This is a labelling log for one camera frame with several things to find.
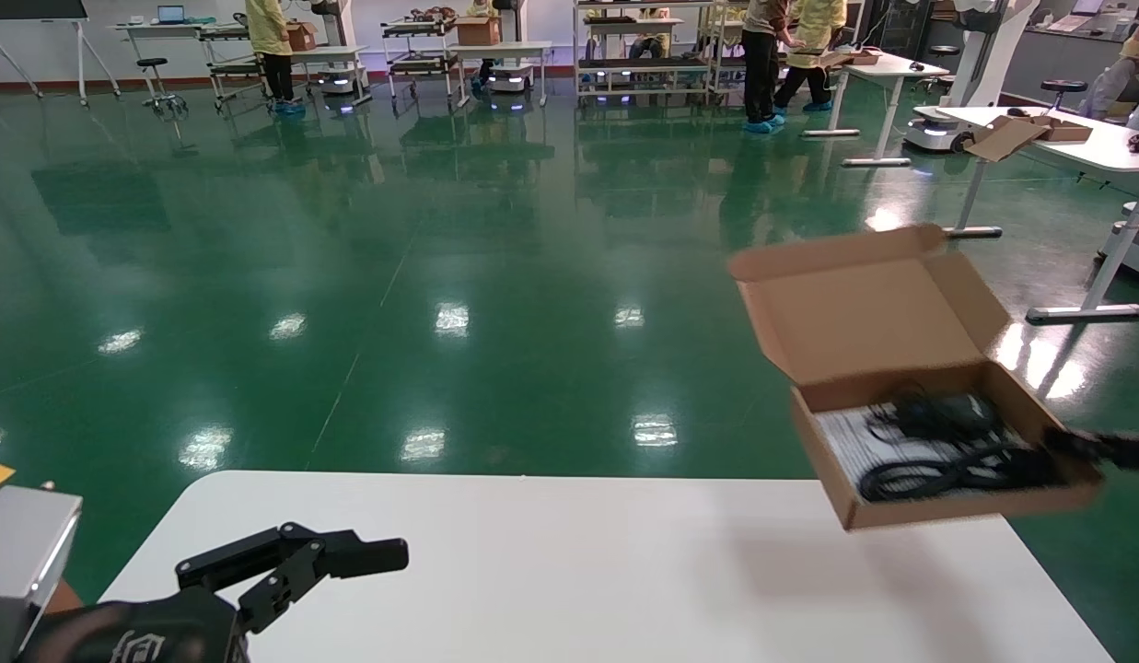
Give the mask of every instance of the brown cardboard box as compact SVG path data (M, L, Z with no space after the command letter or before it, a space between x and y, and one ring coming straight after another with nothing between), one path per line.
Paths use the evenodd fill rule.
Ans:
M837 50L831 50L830 54L822 54L819 56L819 66L829 69L830 67L838 67L846 65L852 62L851 54L839 54Z
M935 226L757 247L729 261L762 352L790 378L792 418L845 530L1087 507L1100 474L1057 457L1066 485L868 502L816 423L821 411L885 402L910 382L929 394L977 392L1027 444L1059 421L986 357L1008 316Z
M460 46L499 43L499 17L460 17L454 25L459 28Z
M286 32L290 34L292 50L313 50L316 48L316 25L288 22Z
M977 131L974 145L966 147L966 152L989 162L1002 162L1032 140L1084 142L1090 136L1092 129L1060 117L999 116L989 129Z
M852 55L853 65L875 65L880 62L882 50L872 49L870 46L865 46L863 50L860 50L859 55Z

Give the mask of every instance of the table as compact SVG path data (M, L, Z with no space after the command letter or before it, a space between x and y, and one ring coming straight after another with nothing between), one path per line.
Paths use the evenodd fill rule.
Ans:
M734 18L732 21L726 21L723 25L724 25L724 32L732 31L735 34L740 34L741 30L745 30L745 22L739 22L737 21L737 18Z
M85 30L83 25L89 18L48 18L48 21L41 21L43 24L47 22L60 22L60 24L69 24L74 28L74 34L77 36L77 100L83 106L89 106L89 100L85 98L85 51L89 50L90 55L93 56L95 62L98 66L103 67L103 73L107 75L107 80L110 81L110 90L114 92L115 97L122 96L122 91L118 89L118 81L115 76L110 75L110 69L107 68L106 63L103 63L101 56L98 56L98 51L90 46L89 39L85 39ZM5 58L9 65L25 80L25 83L30 84L30 89L33 89L33 93L40 99L44 97L41 89L38 89L38 84L31 79L31 76L22 69L11 55L8 55L8 50L0 46L0 56Z
M817 482L220 472L103 600L167 596L181 559L288 521L411 562L317 584L261 663L1111 661L1001 517L845 533Z
M582 24L589 30L589 38L593 39L593 35L601 36L598 43L603 47L603 55L609 56L607 54L606 38L611 34L666 34L666 43L669 43L669 51L663 54L665 58L671 56L671 43L675 42L673 36L673 31L675 26L682 24L683 18L636 18L632 22L613 22L613 24L591 24L582 18ZM623 49L623 58L628 56L625 54L625 43L620 43ZM587 49L585 58L589 59L591 56L591 50Z
M364 84L359 76L360 72L360 51L367 50L367 46L317 46L312 50L296 50L290 54L290 63L293 65L303 65L306 69L308 65L320 64L320 63L346 63L351 64L352 71L352 92L354 99L352 99L353 106L359 106L372 99L372 93L368 92L368 85ZM308 80L311 80L311 74L308 74ZM310 91L311 83L308 83L308 90Z
M465 56L473 59L491 60L505 58L540 58L541 59L541 106L548 100L547 84L544 76L544 63L548 59L548 51L552 49L551 41L507 41L494 43L494 46L451 46L451 51L459 54L459 67L465 69Z
M880 59L875 65L844 65L843 73L838 75L835 85L835 100L830 108L830 124L827 129L803 131L802 136L808 138L831 138L837 136L859 136L858 129L838 129L838 110L843 107L844 91L847 89L847 81L851 74L860 79L876 80L880 85L880 80L892 80L892 96L888 98L888 108L884 116L884 126L880 129L880 139L877 140L876 150L871 158L844 159L845 167L876 167L876 166L907 166L910 161L903 156L884 156L888 147L888 131L892 129L892 121L896 117L896 106L901 105L901 87L906 79L928 79L928 76L944 75L949 69L924 65L923 71L913 71L910 65L913 60L899 58L896 55L880 54Z
M139 56L136 39L197 39L203 26L216 24L174 24L174 25L151 25L151 24L117 24L109 26L117 32L126 32L128 40Z
M1031 114L1042 114L1046 108L1024 108ZM974 126L986 126L994 117L1007 114L1007 108L939 108L940 113L949 117L959 118ZM1027 150L1043 152L1054 156L1063 156L1065 159L1081 164L1083 167L1104 173L1107 180L1113 179L1113 173L1137 173L1139 172L1139 155L1132 155L1125 148L1125 141L1130 136L1137 133L1124 126L1117 126L1104 122L1092 121L1092 118L1074 116L1062 110L1052 110L1054 117L1065 118L1067 122L1082 124L1092 128L1092 134L1084 142L1044 142L1035 140ZM949 230L951 238L998 238L1002 230L993 227L968 228L966 222L969 219L969 210L974 205L974 197L978 194L978 185L982 183L983 173L986 170L986 162L978 159L974 167L974 175L970 178L969 187L966 189L964 205L958 222ZM1139 230L1139 198L1133 205L1133 211L1125 219L1122 228L1121 243L1107 255L1100 264L1097 277L1089 286L1089 293L1083 298L1080 306L1032 306L1027 310L1029 322L1097 322L1107 319L1137 319L1139 318L1139 305L1103 305L1105 290L1116 276L1117 269L1125 260L1125 253L1133 244L1134 236Z

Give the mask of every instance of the black stool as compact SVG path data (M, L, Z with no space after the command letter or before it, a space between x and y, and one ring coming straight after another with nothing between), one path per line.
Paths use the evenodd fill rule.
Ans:
M928 55L934 56L935 58L947 58L947 56L956 56L958 54L961 54L961 49L958 49L957 46L931 46L931 47L928 47ZM928 91L932 88L934 88L934 87L939 87L939 88L942 88L942 89L952 88L953 87L953 76L952 75L931 75L931 76L928 76L928 79L917 81L917 84L924 84L925 91L928 93Z
M136 66L144 69L144 74L147 75L147 71L151 67L151 75L156 76L156 87L159 88L161 92L157 93L151 87L151 79L147 80L148 91L151 92L151 99L144 101L145 106L151 106L151 112L162 116L165 109L173 114L173 117L178 113L188 113L189 105L186 104L183 97L178 93L169 93L167 89L164 89L164 80L161 79L159 66L169 64L167 58L144 58L142 60L136 60Z
M1048 108L1048 113L1052 113L1060 108L1060 99L1065 97L1065 92L1083 92L1089 89L1089 84L1082 80L1046 80L1044 83L1040 83L1040 89L1056 92L1056 101L1052 103L1052 108Z

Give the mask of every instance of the box lid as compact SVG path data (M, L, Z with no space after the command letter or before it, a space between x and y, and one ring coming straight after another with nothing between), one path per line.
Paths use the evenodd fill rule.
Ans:
M1022 150L1026 144L1043 136L1050 124L1036 123L1033 118L999 116L991 123L991 129L978 133L973 146L966 147L970 155L989 162L1002 162L1008 156Z
M737 280L762 352L800 386L983 360L1010 322L944 232L913 226L740 252Z

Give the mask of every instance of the black pants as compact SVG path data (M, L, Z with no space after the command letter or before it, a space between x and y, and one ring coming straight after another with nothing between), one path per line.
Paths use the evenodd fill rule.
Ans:
M786 80L778 93L775 93L775 105L778 108L786 108L789 101L802 87L802 81L810 85L810 101L813 104L826 104L830 100L830 91L827 89L827 69L814 67L805 69L792 66L786 73Z
M646 51L650 51L652 58L662 58L663 44L657 39L640 39L631 44L631 59L637 60Z
M487 84L487 80L492 77L492 67L494 66L494 60L484 59L483 64L480 65L480 83Z
M290 55L262 54L262 67L267 71L271 99L276 101L295 99L295 83L290 81Z
M751 123L775 117L778 84L778 38L741 30L745 49L745 114Z

